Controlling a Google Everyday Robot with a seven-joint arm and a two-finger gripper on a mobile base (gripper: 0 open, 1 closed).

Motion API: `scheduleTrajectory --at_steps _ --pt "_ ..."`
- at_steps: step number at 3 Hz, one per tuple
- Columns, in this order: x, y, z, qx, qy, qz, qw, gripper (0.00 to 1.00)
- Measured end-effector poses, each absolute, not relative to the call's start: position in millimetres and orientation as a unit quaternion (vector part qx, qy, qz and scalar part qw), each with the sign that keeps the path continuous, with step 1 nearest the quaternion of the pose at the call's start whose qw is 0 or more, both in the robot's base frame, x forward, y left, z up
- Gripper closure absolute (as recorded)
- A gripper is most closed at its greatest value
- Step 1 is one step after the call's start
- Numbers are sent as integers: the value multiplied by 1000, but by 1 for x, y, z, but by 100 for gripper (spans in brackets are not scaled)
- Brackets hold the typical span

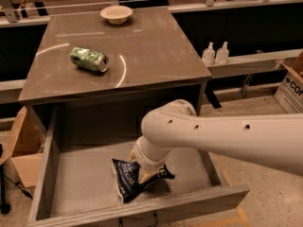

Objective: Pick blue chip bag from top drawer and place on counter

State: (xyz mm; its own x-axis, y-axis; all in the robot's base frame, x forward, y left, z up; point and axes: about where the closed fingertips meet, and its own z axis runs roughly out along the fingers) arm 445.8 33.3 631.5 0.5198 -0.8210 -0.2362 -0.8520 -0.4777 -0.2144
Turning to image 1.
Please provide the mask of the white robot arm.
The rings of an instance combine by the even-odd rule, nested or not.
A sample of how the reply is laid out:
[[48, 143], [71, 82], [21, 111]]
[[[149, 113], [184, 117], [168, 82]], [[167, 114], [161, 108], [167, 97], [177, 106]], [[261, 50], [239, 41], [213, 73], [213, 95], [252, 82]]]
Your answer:
[[147, 113], [130, 160], [145, 182], [173, 148], [196, 148], [260, 166], [303, 173], [303, 115], [264, 114], [200, 117], [177, 99]]

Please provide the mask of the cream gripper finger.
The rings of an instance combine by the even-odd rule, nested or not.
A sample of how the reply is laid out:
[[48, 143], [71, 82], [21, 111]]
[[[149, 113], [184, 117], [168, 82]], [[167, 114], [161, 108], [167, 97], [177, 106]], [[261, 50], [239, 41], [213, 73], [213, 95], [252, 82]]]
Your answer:
[[144, 168], [140, 168], [138, 172], [138, 182], [140, 184], [145, 183], [148, 181], [151, 177], [155, 176], [157, 174], [156, 171], [148, 171]]

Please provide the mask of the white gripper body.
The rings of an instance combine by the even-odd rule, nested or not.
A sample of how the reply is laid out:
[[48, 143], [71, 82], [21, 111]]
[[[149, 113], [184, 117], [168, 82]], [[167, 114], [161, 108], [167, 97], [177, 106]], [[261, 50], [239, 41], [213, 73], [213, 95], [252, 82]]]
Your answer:
[[130, 161], [137, 162], [141, 168], [148, 172], [157, 171], [165, 164], [164, 160], [155, 161], [146, 157], [141, 151], [137, 152], [135, 149], [131, 150]]

